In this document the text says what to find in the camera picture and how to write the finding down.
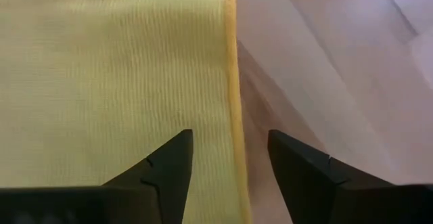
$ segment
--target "black tool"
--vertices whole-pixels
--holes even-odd
[[[184,130],[102,186],[0,189],[0,223],[181,224],[192,154]]]
[[[268,151],[294,224],[433,223],[431,185],[393,185],[279,131]]]

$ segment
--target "black clamp jaw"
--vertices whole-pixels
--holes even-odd
[[[181,224],[192,155],[184,130],[102,186],[0,189],[0,223]]]
[[[393,185],[276,130],[268,151],[294,224],[433,223],[431,185]]]

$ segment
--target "yellow towel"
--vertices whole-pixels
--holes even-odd
[[[99,185],[194,131],[184,223],[249,223],[235,0],[0,0],[0,186]]]

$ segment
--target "hardwood floor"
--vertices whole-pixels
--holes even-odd
[[[287,223],[278,128],[394,183],[433,182],[433,0],[237,0],[255,223]]]

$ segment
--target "yellow cloth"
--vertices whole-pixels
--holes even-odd
[[[99,185],[193,129],[184,223],[249,223],[235,0],[0,0],[0,186]]]

